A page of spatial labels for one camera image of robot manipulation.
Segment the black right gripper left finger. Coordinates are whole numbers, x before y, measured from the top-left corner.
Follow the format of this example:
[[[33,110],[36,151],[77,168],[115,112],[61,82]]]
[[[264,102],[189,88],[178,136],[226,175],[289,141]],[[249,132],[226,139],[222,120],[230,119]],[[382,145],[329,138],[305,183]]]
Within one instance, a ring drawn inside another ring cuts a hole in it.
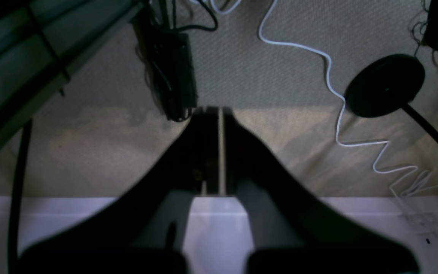
[[[19,274],[188,274],[181,249],[202,182],[216,179],[218,108],[198,108],[132,189],[83,222],[27,248]]]

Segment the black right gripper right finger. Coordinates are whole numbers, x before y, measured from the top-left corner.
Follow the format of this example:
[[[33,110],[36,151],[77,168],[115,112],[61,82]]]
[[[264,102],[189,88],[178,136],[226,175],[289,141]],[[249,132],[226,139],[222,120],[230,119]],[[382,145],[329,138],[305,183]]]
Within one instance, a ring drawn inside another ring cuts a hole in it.
[[[226,190],[248,215],[249,274],[418,274],[408,248],[344,217],[304,188],[224,108]]]

